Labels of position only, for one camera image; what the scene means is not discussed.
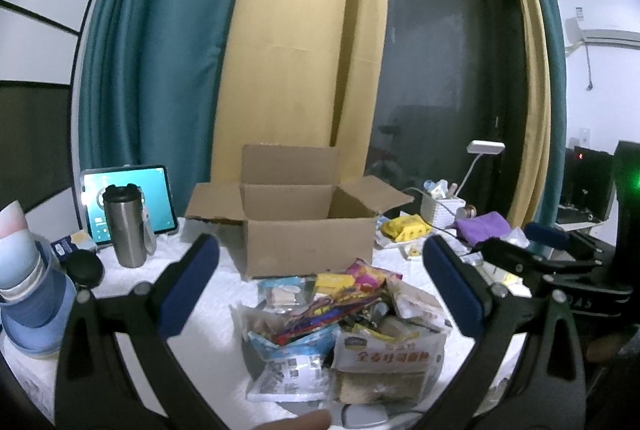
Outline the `person's hand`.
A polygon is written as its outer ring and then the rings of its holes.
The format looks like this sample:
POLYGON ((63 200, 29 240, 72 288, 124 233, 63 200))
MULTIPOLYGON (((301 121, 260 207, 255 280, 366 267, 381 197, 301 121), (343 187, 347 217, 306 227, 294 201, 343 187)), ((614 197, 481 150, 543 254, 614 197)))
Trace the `person's hand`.
POLYGON ((256 426, 254 430, 328 430, 332 416, 328 410, 314 410, 295 418, 285 418, 256 426))

